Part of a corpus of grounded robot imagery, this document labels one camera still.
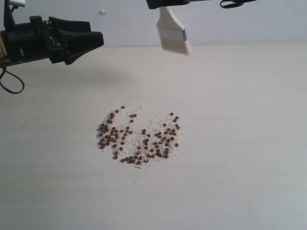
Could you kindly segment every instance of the white powder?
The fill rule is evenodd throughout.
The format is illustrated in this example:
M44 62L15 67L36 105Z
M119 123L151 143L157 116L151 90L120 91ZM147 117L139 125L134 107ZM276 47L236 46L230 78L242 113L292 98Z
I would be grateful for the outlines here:
M156 152L156 147L155 147L155 142L158 142L159 145L159 149L161 150L162 155L164 155L165 149L168 148L168 156L171 157L174 155L174 153L178 150L178 147L175 147L176 143L179 143L179 140L181 138L181 129L177 129L177 127L175 125L178 125L180 127L180 122L179 120L177 120L177 122L174 122L173 120L175 119L176 115L168 115L166 119L164 120L160 120L160 121L155 121L155 119L151 119L149 122L147 122L146 124L142 124L140 126L135 125L135 122L131 123L130 120L134 120L136 121L139 117L138 115L138 111L144 109L144 107L142 106L138 106L136 109L134 109L133 111L130 111L128 113L124 113L125 110L127 110L127 106L125 105L124 109L118 109L119 112L116 113L114 111L110 111L108 113L108 115L106 116L106 118L104 119L103 123L104 124L108 124L108 120L110 119L110 115L111 113L114 113L115 117L112 119L112 124L108 124L108 127L110 130L112 130L112 127L115 127L118 130L118 136L119 138L117 139L117 143L111 143L109 146L107 146L106 148L112 148L113 150L113 154L117 151L119 152L118 155L118 160L121 160L123 158L129 157L129 156L135 156L137 151L140 151L141 154L138 155L142 156L142 163L141 165L144 163L144 160L149 160L149 162L153 162L153 161L162 161L162 160L166 160L164 157L157 157L155 156L154 158L147 157L147 154L149 153L150 155L157 154ZM137 117L133 117L131 118L130 115L133 114L137 114ZM122 137L124 136L124 133L126 133L126 127L130 127L130 129L128 131L132 131L132 134L127 134L127 136L125 136L125 140L122 140ZM175 129L176 130L176 136L175 135L171 135L169 134L169 132L167 134L164 134L164 132L167 131L167 129L170 128L171 130ZM143 129L146 129L146 135L142 134ZM164 140L161 143L161 138L158 138L155 136L156 133L161 132L161 136L166 137L166 139L171 139L174 138L174 140L169 142L169 146L165 146L165 144L167 143L166 140ZM104 133L104 137L106 135L110 135L110 131ZM144 145L144 140L149 139L150 141L148 141L148 149L145 149L145 145Z

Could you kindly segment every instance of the pile of seeds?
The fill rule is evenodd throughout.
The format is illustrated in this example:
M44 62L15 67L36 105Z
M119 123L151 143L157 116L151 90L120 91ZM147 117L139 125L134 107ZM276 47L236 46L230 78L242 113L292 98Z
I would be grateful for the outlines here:
M104 122L98 128L99 143L101 149L111 147L113 158L120 162L143 165L150 161L168 159L179 147L181 136L179 117L170 113L166 120L149 121L140 127L135 127L138 107L127 114L127 124L118 124L117 120L122 116L121 109L111 111Z

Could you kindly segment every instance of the brush bristles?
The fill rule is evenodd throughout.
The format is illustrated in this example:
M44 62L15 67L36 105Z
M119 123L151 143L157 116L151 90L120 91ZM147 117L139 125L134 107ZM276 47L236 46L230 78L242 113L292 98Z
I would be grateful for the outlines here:
M192 49L188 41L176 41L173 39L161 38L161 46L163 50L170 52L184 55L190 55L192 53Z

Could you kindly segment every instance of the white table surface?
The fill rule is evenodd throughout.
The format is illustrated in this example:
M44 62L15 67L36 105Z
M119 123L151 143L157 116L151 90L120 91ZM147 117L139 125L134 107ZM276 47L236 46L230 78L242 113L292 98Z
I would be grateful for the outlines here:
M0 229L307 229L307 45L193 49L10 68L26 89L0 91ZM146 106L137 125L179 115L177 156L137 169L99 150L122 104Z

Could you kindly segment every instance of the white brush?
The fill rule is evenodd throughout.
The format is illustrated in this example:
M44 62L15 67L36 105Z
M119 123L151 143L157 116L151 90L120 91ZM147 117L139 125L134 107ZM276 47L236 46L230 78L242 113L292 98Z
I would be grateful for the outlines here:
M160 19L157 27L162 49L184 55L191 54L192 49L183 24L178 21L169 7L160 7L159 9Z

